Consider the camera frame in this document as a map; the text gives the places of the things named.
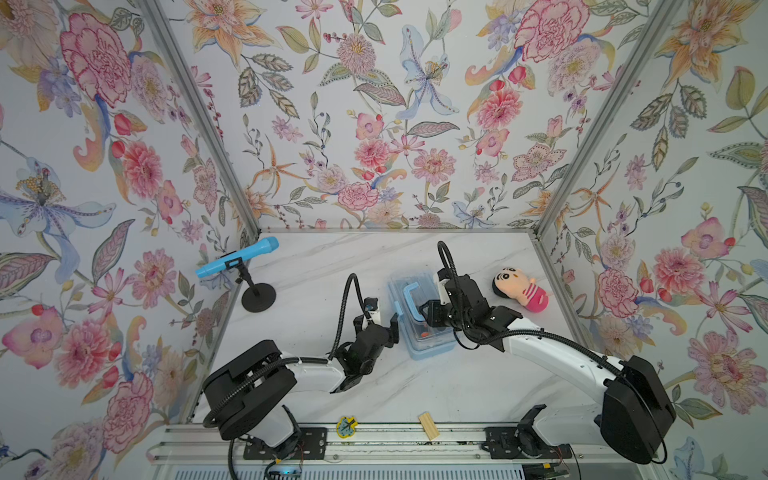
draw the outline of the blue flower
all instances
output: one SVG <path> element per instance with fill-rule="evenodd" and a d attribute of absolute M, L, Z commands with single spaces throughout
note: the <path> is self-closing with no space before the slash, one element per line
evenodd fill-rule
<path fill-rule="evenodd" d="M 406 70 L 406 84 L 413 88 L 413 96 L 411 106 L 396 115 L 399 120 L 415 118 L 422 101 L 428 101 L 432 108 L 441 115 L 458 113 L 458 108 L 451 105 L 451 99 L 435 90 L 435 85 L 440 85 L 442 76 L 448 73 L 450 66 L 448 55 L 443 55 L 439 60 L 433 58 L 431 61 L 427 61 L 422 68 L 423 52 L 424 41 L 419 31 L 413 25 L 404 26 L 402 28 L 400 61 Z"/>
<path fill-rule="evenodd" d="M 72 276 L 80 265 L 80 255 L 69 241 L 77 226 L 101 227 L 112 218 L 115 204 L 102 205 L 86 202 L 76 207 L 58 204 L 66 200 L 59 187 L 61 183 L 53 168 L 27 157 L 29 170 L 17 170 L 17 190 L 26 197 L 19 198 L 0 189 L 0 218 L 8 221 L 17 237 L 31 232 L 47 233 L 54 237 L 61 249 L 61 262 L 56 270 L 56 282 L 61 284 Z"/>

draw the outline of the pink flower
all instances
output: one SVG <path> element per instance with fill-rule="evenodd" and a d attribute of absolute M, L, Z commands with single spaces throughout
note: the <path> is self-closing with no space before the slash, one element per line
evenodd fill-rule
<path fill-rule="evenodd" d="M 304 15 L 301 15 L 301 18 L 307 18 L 314 14 L 315 18 L 320 20 L 320 12 L 324 12 L 330 8 L 333 8 L 333 5 L 324 4 L 324 1 L 325 0 L 301 0 L 304 5 L 297 5 L 296 11 L 308 12 Z"/>
<path fill-rule="evenodd" d="M 711 393 L 720 408 L 725 406 L 727 393 L 730 408 L 746 415 L 756 404 L 766 406 L 766 391 L 760 383 L 768 382 L 768 371 L 751 364 L 757 358 L 754 350 L 736 351 L 739 337 L 733 330 L 725 334 L 709 332 L 704 335 L 703 344 L 697 339 L 689 340 L 688 356 L 699 364 L 694 369 L 694 389 L 704 395 Z"/>
<path fill-rule="evenodd" d="M 413 169 L 412 173 L 416 178 L 426 178 L 430 184 L 437 185 L 448 180 L 448 177 L 456 172 L 453 168 L 454 163 L 456 163 L 456 159 L 448 155 L 447 151 L 440 150 L 438 152 L 436 148 L 433 148 L 429 154 L 422 152 L 413 161 L 416 168 Z"/>
<path fill-rule="evenodd" d="M 547 136 L 550 138 L 558 138 L 563 133 L 563 116 L 558 115 L 555 118 L 550 118 L 547 121 Z"/>
<path fill-rule="evenodd" d="M 166 180 L 163 183 L 163 187 L 157 193 L 157 206 L 160 210 L 160 216 L 169 225 L 174 222 L 171 217 L 176 217 L 184 211 L 181 206 L 181 200 L 176 195 L 176 188 L 174 188 L 170 180 Z"/>
<path fill-rule="evenodd" d="M 736 290 L 728 290 L 722 297 L 719 297 L 717 295 L 718 287 L 717 282 L 710 282 L 710 295 L 705 295 L 701 290 L 696 289 L 696 294 L 701 301 L 712 307 L 707 311 L 707 316 L 712 318 L 715 313 L 719 313 L 720 319 L 723 320 L 729 330 L 733 331 L 732 325 L 735 325 L 745 332 L 749 332 L 752 326 L 735 315 L 749 315 L 750 309 L 745 306 L 727 306 L 739 296 L 739 293 Z"/>
<path fill-rule="evenodd" d="M 608 269 L 598 277 L 600 300 L 615 316 L 627 318 L 637 312 L 638 291 L 632 279 L 618 270 Z"/>
<path fill-rule="evenodd" d="M 139 273 L 131 275 L 128 282 L 134 286 L 134 298 L 144 299 L 144 309 L 157 306 L 158 297 L 176 291 L 176 270 L 171 270 L 174 268 L 174 259 L 165 254 L 164 248 L 155 250 L 154 255 L 152 252 L 144 252 L 144 262 L 137 261 L 134 268 Z"/>
<path fill-rule="evenodd" d="M 475 179 L 480 180 L 484 184 L 490 184 L 498 180 L 498 172 L 493 169 L 490 163 L 485 162 L 483 165 L 475 167 Z"/>
<path fill-rule="evenodd" d="M 147 57 L 136 55 L 131 64 L 131 93 L 147 109 L 152 118 L 162 121 L 166 95 L 163 79 L 156 64 Z"/>
<path fill-rule="evenodd" d="M 381 138 L 366 138 L 355 150 L 355 159 L 366 168 L 375 169 L 389 160 L 389 147 Z"/>
<path fill-rule="evenodd" d="M 212 84 L 206 83 L 210 80 L 210 74 L 209 73 L 201 73 L 197 74 L 197 66 L 192 65 L 190 67 L 190 71 L 192 72 L 192 76 L 194 77 L 194 82 L 197 84 L 200 88 L 211 88 L 213 87 Z"/>
<path fill-rule="evenodd" d="M 511 88 L 491 92 L 478 111 L 478 124 L 489 130 L 505 127 L 520 114 L 519 100 L 520 94 Z"/>
<path fill-rule="evenodd" d="M 299 138 L 304 136 L 298 128 L 288 123 L 288 120 L 283 120 L 280 117 L 275 117 L 275 119 L 272 120 L 272 130 L 280 137 L 280 140 L 285 137 L 286 140 L 296 143 Z"/>
<path fill-rule="evenodd" d="M 219 198 L 214 161 L 209 158 L 205 166 L 198 165 L 192 173 L 195 183 L 193 197 L 199 204 L 205 205 L 205 211 L 210 215 L 216 210 L 216 200 Z"/>
<path fill-rule="evenodd" d="M 357 116 L 357 133 L 355 136 L 358 140 L 375 138 L 382 133 L 383 128 L 384 121 L 382 121 L 381 115 L 374 117 L 370 114 L 359 114 Z"/>
<path fill-rule="evenodd" d="M 355 76 L 371 71 L 376 66 L 376 53 L 373 45 L 362 35 L 353 33 L 344 38 L 336 49 L 342 65 L 347 67 Z"/>
<path fill-rule="evenodd" d="M 107 362 L 111 346 L 109 332 L 102 323 L 85 320 L 81 325 L 73 325 L 61 344 L 63 353 L 56 356 L 59 385 L 73 389 L 81 380 L 87 383 L 96 378 Z"/>
<path fill-rule="evenodd" d="M 197 220 L 182 220 L 181 234 L 189 243 L 195 243 L 203 237 L 203 224 Z"/>
<path fill-rule="evenodd" d="M 600 58 L 600 45 L 589 38 L 580 40 L 566 48 L 549 62 L 547 90 L 555 92 L 574 87 L 584 80 Z"/>
<path fill-rule="evenodd" d="M 698 227 L 688 230 L 681 238 L 684 247 L 703 259 L 722 257 L 728 254 L 725 240 L 725 230 L 717 217 L 711 217 Z"/>
<path fill-rule="evenodd" d="M 139 436 L 150 414 L 154 388 L 142 372 L 130 382 L 118 384 L 104 417 L 104 447 L 114 453 L 125 450 Z"/>
<path fill-rule="evenodd" d="M 530 180 L 544 173 L 565 156 L 565 150 L 552 150 L 544 144 L 536 144 L 525 155 L 515 157 L 515 174 L 512 181 Z"/>
<path fill-rule="evenodd" d="M 624 272 L 634 253 L 634 240 L 621 235 L 611 235 L 600 245 L 600 255 L 605 266 Z"/>
<path fill-rule="evenodd" d="M 698 257 L 686 253 L 682 247 L 672 250 L 664 248 L 656 255 L 656 278 L 672 293 L 693 293 L 704 281 L 704 271 Z"/>
<path fill-rule="evenodd" d="M 118 34 L 90 13 L 69 15 L 69 31 L 59 38 L 61 54 L 80 89 L 110 107 L 125 101 L 131 87 L 131 63 Z"/>
<path fill-rule="evenodd" d="M 582 0 L 536 0 L 515 34 L 515 48 L 523 47 L 523 61 L 554 57 L 576 41 L 588 19 Z"/>
<path fill-rule="evenodd" d="M 317 175 L 317 187 L 327 194 L 339 193 L 348 183 L 344 176 L 344 170 L 339 165 L 321 170 Z"/>
<path fill-rule="evenodd" d="M 123 176 L 136 195 L 144 199 L 154 197 L 163 181 L 160 156 L 143 141 L 132 141 L 123 154 Z"/>
<path fill-rule="evenodd" d="M 107 315 L 112 313 L 112 306 L 121 305 L 123 303 L 123 299 L 118 298 L 118 293 L 120 293 L 120 291 L 123 290 L 126 285 L 128 285 L 128 280 L 131 279 L 128 277 L 123 280 L 123 273 L 124 270 L 118 268 L 118 272 L 115 275 L 113 281 L 112 274 L 107 272 L 107 274 L 104 275 L 104 286 L 107 288 L 103 289 L 97 285 L 91 289 L 91 293 L 99 298 L 103 298 L 103 300 L 92 303 L 91 306 L 88 307 L 88 313 L 93 313 L 96 310 L 104 309 L 104 315 L 102 318 L 105 318 Z"/>
<path fill-rule="evenodd" d="M 482 153 L 489 157 L 495 157 L 498 152 L 502 151 L 504 142 L 507 141 L 509 136 L 509 130 L 506 128 L 502 130 L 491 130 L 487 134 L 483 135 L 477 144 L 478 150 L 482 150 Z"/>
<path fill-rule="evenodd" d="M 339 192 L 339 203 L 350 210 L 365 210 L 379 201 L 379 191 L 360 182 L 347 185 Z"/>
<path fill-rule="evenodd" d="M 392 151 L 394 154 L 406 154 L 408 157 L 408 153 L 412 151 L 420 154 L 424 152 L 423 149 L 419 148 L 424 146 L 424 141 L 419 140 L 419 137 L 408 139 L 407 135 L 403 135 L 400 137 L 400 141 L 392 140 L 392 144 L 395 145 L 395 150 Z"/>
<path fill-rule="evenodd" d="M 90 478 L 101 463 L 104 431 L 101 419 L 76 422 L 56 434 L 48 461 L 46 478 L 81 480 Z"/>
<path fill-rule="evenodd" d="M 63 322 L 54 308 L 43 310 L 39 317 L 24 320 L 2 337 L 2 344 L 28 365 L 41 369 L 53 358 L 58 348 Z"/>

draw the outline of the floral wallpaper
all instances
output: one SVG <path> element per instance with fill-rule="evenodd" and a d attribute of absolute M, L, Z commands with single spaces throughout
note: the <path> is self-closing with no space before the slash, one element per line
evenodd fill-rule
<path fill-rule="evenodd" d="M 532 227 L 651 7 L 163 3 L 268 230 Z"/>
<path fill-rule="evenodd" d="M 132 0 L 0 2 L 0 84 L 0 477 L 141 478 L 247 238 Z"/>
<path fill-rule="evenodd" d="M 764 4 L 685 2 L 544 238 L 592 348 L 657 366 L 678 480 L 768 475 Z"/>

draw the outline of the microphone stand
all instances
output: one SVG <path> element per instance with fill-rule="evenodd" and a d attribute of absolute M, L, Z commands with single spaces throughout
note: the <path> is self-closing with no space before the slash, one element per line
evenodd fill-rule
<path fill-rule="evenodd" d="M 243 292 L 243 298 L 240 301 L 245 310 L 252 313 L 263 312 L 275 303 L 277 293 L 275 292 L 274 287 L 268 283 L 254 284 L 242 257 L 228 260 L 224 265 L 227 269 L 232 267 L 237 268 L 237 272 L 240 275 L 235 280 L 236 283 L 242 283 L 244 281 L 248 284 L 248 288 Z"/>

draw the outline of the blue handle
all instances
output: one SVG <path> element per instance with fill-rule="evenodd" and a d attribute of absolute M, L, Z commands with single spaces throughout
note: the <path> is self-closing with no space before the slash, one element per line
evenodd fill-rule
<path fill-rule="evenodd" d="M 417 288 L 419 288 L 419 282 L 411 283 L 406 286 L 406 288 L 402 289 L 402 295 L 406 298 L 406 304 L 408 305 L 408 310 L 411 312 L 413 319 L 417 322 L 424 322 L 424 316 L 419 312 L 419 309 L 416 308 L 416 304 L 413 303 L 413 296 L 411 295 L 411 292 Z"/>

